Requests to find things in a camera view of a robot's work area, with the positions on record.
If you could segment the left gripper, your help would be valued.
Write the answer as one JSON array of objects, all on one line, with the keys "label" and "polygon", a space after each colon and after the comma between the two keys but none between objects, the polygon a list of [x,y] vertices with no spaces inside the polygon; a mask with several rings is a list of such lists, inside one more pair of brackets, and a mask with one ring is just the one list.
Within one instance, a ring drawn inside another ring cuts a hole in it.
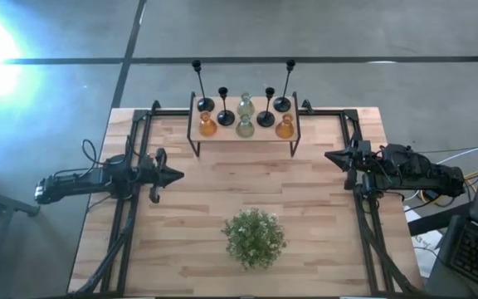
[{"label": "left gripper", "polygon": [[146,154],[136,167],[134,182],[152,184],[149,193],[149,199],[152,203],[159,203],[159,188],[166,188],[184,177],[184,172],[165,166],[166,162],[165,149],[158,148],[153,158]]}]

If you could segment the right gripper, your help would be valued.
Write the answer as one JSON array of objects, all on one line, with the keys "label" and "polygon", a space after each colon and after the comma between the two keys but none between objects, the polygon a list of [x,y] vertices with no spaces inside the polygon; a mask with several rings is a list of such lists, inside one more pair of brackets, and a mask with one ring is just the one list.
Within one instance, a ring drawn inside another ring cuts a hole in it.
[{"label": "right gripper", "polygon": [[324,156],[337,165],[342,171],[346,171],[347,178],[344,181],[344,189],[352,190],[357,184],[357,172],[366,173],[362,195],[381,198],[383,191],[373,182],[372,176],[380,173],[378,160],[373,157],[371,144],[367,140],[351,140],[349,146],[343,150],[327,151]]}]

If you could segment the amber glass candle holder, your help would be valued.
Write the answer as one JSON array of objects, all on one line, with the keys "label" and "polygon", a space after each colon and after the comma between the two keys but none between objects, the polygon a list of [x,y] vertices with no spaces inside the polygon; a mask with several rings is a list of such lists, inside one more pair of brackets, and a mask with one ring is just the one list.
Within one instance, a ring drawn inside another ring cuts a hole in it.
[{"label": "amber glass candle holder", "polygon": [[295,133],[293,120],[294,116],[291,113],[285,113],[281,122],[276,126],[276,135],[284,140],[290,139]]},{"label": "amber glass candle holder", "polygon": [[217,132],[217,125],[211,118],[211,113],[207,110],[202,111],[200,114],[198,131],[204,137],[213,136]]}]

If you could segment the medium black candlestick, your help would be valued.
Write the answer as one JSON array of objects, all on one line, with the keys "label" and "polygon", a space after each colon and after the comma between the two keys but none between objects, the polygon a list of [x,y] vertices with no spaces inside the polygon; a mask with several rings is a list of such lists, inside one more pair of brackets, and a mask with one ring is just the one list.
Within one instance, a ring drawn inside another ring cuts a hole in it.
[{"label": "medium black candlestick", "polygon": [[235,114],[227,108],[228,89],[225,86],[220,87],[218,93],[222,99],[223,109],[217,114],[217,122],[222,126],[232,125],[235,121]]},{"label": "medium black candlestick", "polygon": [[266,88],[266,108],[256,117],[258,125],[262,127],[271,127],[275,122],[274,115],[269,111],[269,105],[274,94],[275,89],[273,87]]}]

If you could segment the green glass candle holder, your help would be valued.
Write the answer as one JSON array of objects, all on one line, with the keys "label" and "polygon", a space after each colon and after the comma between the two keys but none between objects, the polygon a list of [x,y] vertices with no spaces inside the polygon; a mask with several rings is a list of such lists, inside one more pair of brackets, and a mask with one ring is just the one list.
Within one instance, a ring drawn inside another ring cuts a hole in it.
[{"label": "green glass candle holder", "polygon": [[241,115],[240,121],[236,127],[236,133],[239,137],[250,138],[255,133],[255,127],[251,122],[251,117],[248,114]]}]

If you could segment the clear glass vase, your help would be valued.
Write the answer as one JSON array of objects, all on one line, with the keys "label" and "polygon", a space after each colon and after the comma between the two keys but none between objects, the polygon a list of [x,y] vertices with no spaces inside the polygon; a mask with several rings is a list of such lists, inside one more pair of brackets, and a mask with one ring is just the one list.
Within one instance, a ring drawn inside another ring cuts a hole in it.
[{"label": "clear glass vase", "polygon": [[237,105],[238,115],[252,116],[255,112],[255,106],[251,100],[251,94],[244,92],[241,94],[241,99]]}]

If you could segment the tall black candlestick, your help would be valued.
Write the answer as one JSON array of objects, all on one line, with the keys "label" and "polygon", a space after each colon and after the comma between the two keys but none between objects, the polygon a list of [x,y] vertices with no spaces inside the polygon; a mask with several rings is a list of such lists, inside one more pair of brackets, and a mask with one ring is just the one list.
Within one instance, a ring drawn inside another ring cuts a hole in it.
[{"label": "tall black candlestick", "polygon": [[295,60],[289,59],[289,60],[286,61],[285,64],[286,64],[287,75],[286,75],[286,79],[285,79],[284,91],[283,91],[282,96],[277,97],[274,100],[274,103],[273,103],[274,109],[279,111],[279,112],[287,112],[291,107],[290,100],[286,97],[286,92],[287,92],[287,88],[288,88],[288,82],[289,82],[289,79],[290,79],[290,74],[295,68]]},{"label": "tall black candlestick", "polygon": [[202,97],[198,101],[198,110],[199,111],[213,111],[215,104],[212,98],[209,98],[206,96],[204,86],[202,83],[202,76],[201,76],[201,70],[202,70],[202,63],[199,60],[193,60],[191,63],[194,71],[197,73],[198,76],[198,82],[200,85],[200,89],[202,92]]}]

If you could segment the potted plant in black pot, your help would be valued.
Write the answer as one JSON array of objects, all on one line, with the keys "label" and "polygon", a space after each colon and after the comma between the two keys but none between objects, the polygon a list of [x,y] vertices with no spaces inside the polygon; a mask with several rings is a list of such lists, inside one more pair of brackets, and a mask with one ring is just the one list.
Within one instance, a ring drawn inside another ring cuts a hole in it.
[{"label": "potted plant in black pot", "polygon": [[224,221],[226,251],[245,270],[268,269],[287,247],[279,218],[259,208],[240,210]]}]

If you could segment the white paper sheet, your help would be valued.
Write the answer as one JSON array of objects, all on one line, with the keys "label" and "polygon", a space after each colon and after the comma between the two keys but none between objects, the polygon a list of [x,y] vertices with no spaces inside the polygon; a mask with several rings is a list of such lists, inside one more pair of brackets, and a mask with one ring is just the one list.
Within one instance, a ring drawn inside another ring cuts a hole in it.
[{"label": "white paper sheet", "polygon": [[439,253],[439,242],[442,234],[437,230],[412,236],[412,245],[415,247],[417,265],[422,277],[429,278]]}]

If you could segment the black computer cart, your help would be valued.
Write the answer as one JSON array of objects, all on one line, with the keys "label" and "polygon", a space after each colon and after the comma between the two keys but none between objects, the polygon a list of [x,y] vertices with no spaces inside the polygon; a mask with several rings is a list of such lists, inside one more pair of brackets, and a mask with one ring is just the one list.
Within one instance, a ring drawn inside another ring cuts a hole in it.
[{"label": "black computer cart", "polygon": [[447,261],[448,253],[452,249],[455,230],[463,223],[468,222],[478,226],[477,222],[455,216],[446,229],[440,251],[437,254],[437,261],[427,279],[427,290],[433,295],[478,299],[478,283],[455,271]]}]

